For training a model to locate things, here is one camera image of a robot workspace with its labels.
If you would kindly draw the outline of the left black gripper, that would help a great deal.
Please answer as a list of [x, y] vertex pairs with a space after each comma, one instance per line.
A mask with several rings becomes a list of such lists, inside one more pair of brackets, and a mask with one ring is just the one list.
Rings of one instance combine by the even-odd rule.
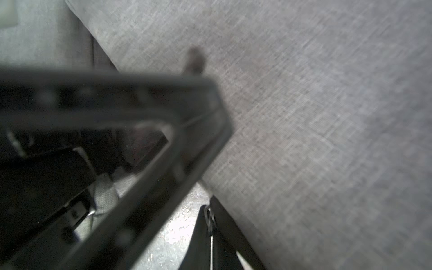
[[1, 68], [1, 268], [128, 270], [232, 135], [199, 75]]

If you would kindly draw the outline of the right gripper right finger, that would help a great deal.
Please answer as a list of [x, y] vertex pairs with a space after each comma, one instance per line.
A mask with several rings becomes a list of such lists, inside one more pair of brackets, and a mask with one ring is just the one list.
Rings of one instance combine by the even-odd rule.
[[239, 256], [242, 256], [254, 270], [266, 267], [238, 227], [234, 219], [215, 197], [210, 199], [210, 209], [214, 214], [214, 242], [216, 243], [215, 267], [217, 270], [243, 270]]

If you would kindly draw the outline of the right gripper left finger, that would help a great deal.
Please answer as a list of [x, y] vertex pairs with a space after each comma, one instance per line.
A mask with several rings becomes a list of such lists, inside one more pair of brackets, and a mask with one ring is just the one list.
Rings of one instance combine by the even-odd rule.
[[210, 270], [211, 233], [209, 205], [202, 205], [179, 270]]

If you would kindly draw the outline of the grey laptop bag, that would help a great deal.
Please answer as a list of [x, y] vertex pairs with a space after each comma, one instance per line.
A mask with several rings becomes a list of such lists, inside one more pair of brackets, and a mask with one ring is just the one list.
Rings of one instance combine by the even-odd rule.
[[115, 68], [65, 1], [1, 1], [1, 65]]
[[208, 55], [203, 178], [271, 270], [432, 267], [430, 1], [68, 1], [121, 72]]

